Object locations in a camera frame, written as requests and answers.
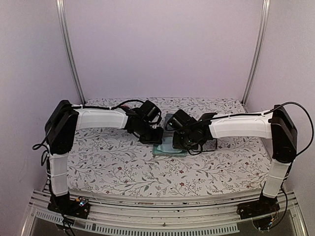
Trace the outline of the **beige-grey glasses case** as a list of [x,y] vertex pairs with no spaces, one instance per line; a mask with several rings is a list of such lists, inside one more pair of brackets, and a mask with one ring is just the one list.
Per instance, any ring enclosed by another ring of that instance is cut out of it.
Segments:
[[168,156],[168,157],[186,157],[187,152],[181,149],[173,148],[173,137],[163,137],[162,144],[154,145],[152,150],[153,156]]

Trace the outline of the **light blue cloth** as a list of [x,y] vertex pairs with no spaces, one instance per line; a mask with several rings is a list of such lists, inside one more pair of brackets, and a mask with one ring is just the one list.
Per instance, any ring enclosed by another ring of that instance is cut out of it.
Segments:
[[165,137],[162,139],[162,144],[157,146],[157,150],[163,153],[181,153],[182,150],[173,148],[173,138]]

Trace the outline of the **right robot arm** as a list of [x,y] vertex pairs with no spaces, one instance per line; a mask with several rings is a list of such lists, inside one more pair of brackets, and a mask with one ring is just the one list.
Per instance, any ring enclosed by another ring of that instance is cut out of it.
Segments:
[[298,131],[285,109],[287,105],[297,106],[309,116],[301,104],[293,101],[255,113],[204,113],[199,119],[179,109],[166,121],[165,130],[173,132],[173,148],[196,154],[203,153],[203,146],[209,140],[241,137],[270,140],[271,166],[261,190],[262,198],[254,204],[258,214],[265,214],[273,207],[273,199],[277,197],[293,162],[309,148],[307,145],[301,151],[297,150]]

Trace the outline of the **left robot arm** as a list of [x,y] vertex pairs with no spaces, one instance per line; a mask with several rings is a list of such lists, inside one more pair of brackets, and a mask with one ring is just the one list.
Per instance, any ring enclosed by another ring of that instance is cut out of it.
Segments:
[[44,148],[41,162],[47,161],[47,173],[53,203],[62,213],[73,209],[67,185],[67,158],[73,147],[76,131],[87,128],[115,128],[134,135],[142,144],[160,145],[163,129],[158,126],[161,110],[153,102],[141,101],[140,107],[130,108],[124,101],[114,107],[74,105],[62,100],[45,124],[44,139],[32,146]]

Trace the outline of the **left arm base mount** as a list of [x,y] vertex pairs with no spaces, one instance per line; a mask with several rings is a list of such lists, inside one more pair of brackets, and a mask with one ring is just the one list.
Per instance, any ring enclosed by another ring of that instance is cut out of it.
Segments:
[[50,190],[50,202],[48,210],[60,213],[61,215],[73,216],[77,218],[87,219],[90,213],[91,205],[86,198],[78,197],[76,199],[70,198],[70,193],[57,196]]

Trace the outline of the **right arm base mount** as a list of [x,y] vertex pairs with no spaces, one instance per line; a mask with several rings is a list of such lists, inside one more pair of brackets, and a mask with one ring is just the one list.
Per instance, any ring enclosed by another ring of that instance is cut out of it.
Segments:
[[259,216],[271,216],[279,210],[278,198],[266,197],[261,192],[257,200],[238,204],[236,213],[241,219],[248,219]]

